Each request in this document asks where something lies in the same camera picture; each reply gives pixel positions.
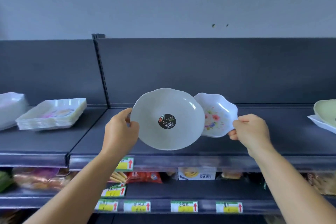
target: lower shelf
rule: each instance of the lower shelf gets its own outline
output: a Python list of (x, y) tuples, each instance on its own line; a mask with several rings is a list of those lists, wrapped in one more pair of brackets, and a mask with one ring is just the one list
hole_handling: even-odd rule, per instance
[[(32, 191), (11, 188), (0, 194), (0, 209), (40, 208), (56, 192)], [(326, 197), (336, 206), (336, 197)], [(164, 184), (132, 183), (127, 186), (124, 197), (114, 198), (118, 212), (124, 211), (125, 200), (146, 200), (151, 203), (151, 213), (170, 213), (171, 200), (197, 201), (198, 212), (216, 213), (216, 201), (241, 202), (244, 214), (280, 213), (271, 193), (263, 186), (242, 180), (176, 181)]]

